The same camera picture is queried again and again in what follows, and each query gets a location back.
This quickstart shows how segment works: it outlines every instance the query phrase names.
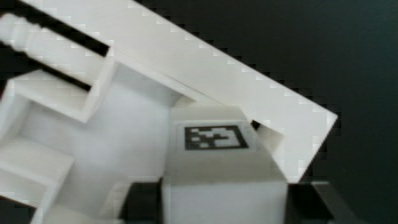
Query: white plastic structure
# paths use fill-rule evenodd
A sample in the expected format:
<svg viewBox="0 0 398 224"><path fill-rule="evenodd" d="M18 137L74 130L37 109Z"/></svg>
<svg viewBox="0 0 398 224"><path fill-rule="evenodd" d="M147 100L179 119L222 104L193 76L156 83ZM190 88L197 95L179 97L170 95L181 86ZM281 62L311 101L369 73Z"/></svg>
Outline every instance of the white plastic structure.
<svg viewBox="0 0 398 224"><path fill-rule="evenodd" d="M277 133L263 136L277 137L272 157L297 183L336 114L131 0L23 1L112 47L115 60L183 95L241 108L247 118Z"/></svg>
<svg viewBox="0 0 398 224"><path fill-rule="evenodd" d="M256 120L261 123L257 140L252 140L250 145L254 151L247 152L249 154L241 152L245 159L238 160L233 156L231 161L243 164L245 174L252 168L249 162L256 164L259 170L265 167L277 170L273 166L277 164L281 173L270 174L257 170L250 173L259 182L247 185L256 190L247 194L250 200L245 203L250 204L261 199L265 203L263 207L259 206L261 212L270 214L265 218L266 224L279 224L286 185L288 182L298 182L332 128L336 115L131 0L25 0L25 2L110 46L103 58L25 19L10 14L0 18L0 40L5 44L92 86L90 91L83 91L41 70L7 83L0 103L0 177L9 181L0 184L0 191L14 189L19 193L7 197L39 207L42 212L37 213L41 215L35 215L32 224L62 224L62 220L71 220L74 224L117 222L112 201L117 200L119 203L126 193L117 185L119 181L124 183L124 181L156 180L163 174L167 113L172 107L169 94L174 91L185 96L176 108L188 110L190 106L199 105L225 108L236 106L243 111L241 115L227 109L211 113L208 108L195 107L193 113L186 111L177 113L176 109L172 120L177 122L170 125L174 132L177 132L176 123L186 123L185 121L193 123L199 120L209 123L233 121L240 122L241 127L247 127L247 121ZM218 142L224 146L233 143L236 139ZM165 189L176 193L176 203L170 202L176 208L186 197L181 189L193 181L190 175L199 178L197 187L201 186L204 191L211 191L211 178L217 180L220 178L229 193L234 187L236 189L241 187L243 182L236 176L224 178L225 173L215 173L218 176L211 177L209 172L193 173L193 169L183 169L206 159L204 157L213 157L204 154L195 159L183 153L181 157L176 157L176 164L169 163L176 169L169 170L172 178L165 182ZM71 156L76 159L76 166L57 199L62 203L55 205L57 192L71 168ZM26 161L28 157L37 158L35 162ZM41 158L48 161L66 161L60 162L58 176L46 172L57 170L57 164L51 162L41 164ZM233 164L227 161L222 164L208 163L208 168L218 166L229 168ZM177 170L185 171L183 176L176 175ZM96 180L101 184L94 190L85 190L92 183L82 178L82 173L105 175L101 180ZM122 176L124 179L114 180L115 176ZM18 184L21 181L26 181L32 188ZM234 195L229 193L222 198L233 199ZM197 200L201 194L192 194L192 198ZM202 200L213 202L208 195L202 195ZM259 222L259 213L254 213L250 215ZM249 212L236 211L238 214L249 223ZM183 221L195 223L201 220L186 220L179 211L169 210L167 216L176 223ZM213 223L222 223L220 217L217 218L217 215L211 217Z"/></svg>
<svg viewBox="0 0 398 224"><path fill-rule="evenodd" d="M288 185L234 107L172 110L165 224L282 224Z"/></svg>

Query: black and white square marker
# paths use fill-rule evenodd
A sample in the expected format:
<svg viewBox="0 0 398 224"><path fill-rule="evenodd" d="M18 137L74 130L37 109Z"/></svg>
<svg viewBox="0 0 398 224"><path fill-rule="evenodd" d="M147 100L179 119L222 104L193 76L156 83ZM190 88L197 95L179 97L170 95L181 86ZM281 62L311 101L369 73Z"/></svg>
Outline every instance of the black and white square marker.
<svg viewBox="0 0 398 224"><path fill-rule="evenodd" d="M247 149L238 125L185 127L185 149Z"/></svg>

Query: white block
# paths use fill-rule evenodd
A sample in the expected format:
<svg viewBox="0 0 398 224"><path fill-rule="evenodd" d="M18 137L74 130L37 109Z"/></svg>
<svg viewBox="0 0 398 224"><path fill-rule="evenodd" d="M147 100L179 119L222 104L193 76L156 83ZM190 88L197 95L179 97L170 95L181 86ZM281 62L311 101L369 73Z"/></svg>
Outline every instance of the white block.
<svg viewBox="0 0 398 224"><path fill-rule="evenodd" d="M217 119L227 110L236 116ZM165 223L282 224L288 183L277 164L238 109L209 111L202 116L197 108L172 111L161 186Z"/></svg>

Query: black background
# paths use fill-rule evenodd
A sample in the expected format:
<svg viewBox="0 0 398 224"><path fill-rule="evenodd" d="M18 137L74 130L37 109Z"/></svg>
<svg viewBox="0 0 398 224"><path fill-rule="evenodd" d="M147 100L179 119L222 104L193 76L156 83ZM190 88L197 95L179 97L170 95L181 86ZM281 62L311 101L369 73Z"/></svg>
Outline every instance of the black background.
<svg viewBox="0 0 398 224"><path fill-rule="evenodd" d="M304 181L329 180L359 218L396 224L398 1L140 3L339 114ZM2 77L26 67L2 49Z"/></svg>

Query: black object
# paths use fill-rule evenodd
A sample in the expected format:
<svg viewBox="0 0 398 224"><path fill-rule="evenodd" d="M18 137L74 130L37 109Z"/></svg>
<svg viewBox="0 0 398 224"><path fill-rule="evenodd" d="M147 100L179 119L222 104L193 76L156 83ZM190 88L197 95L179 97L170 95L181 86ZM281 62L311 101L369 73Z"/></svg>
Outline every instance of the black object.
<svg viewBox="0 0 398 224"><path fill-rule="evenodd" d="M119 215L126 224L163 223L160 186L160 182L131 185Z"/></svg>
<svg viewBox="0 0 398 224"><path fill-rule="evenodd" d="M0 196L0 223L30 224L35 208Z"/></svg>
<svg viewBox="0 0 398 224"><path fill-rule="evenodd" d="M284 223L360 223L329 183L289 185Z"/></svg>

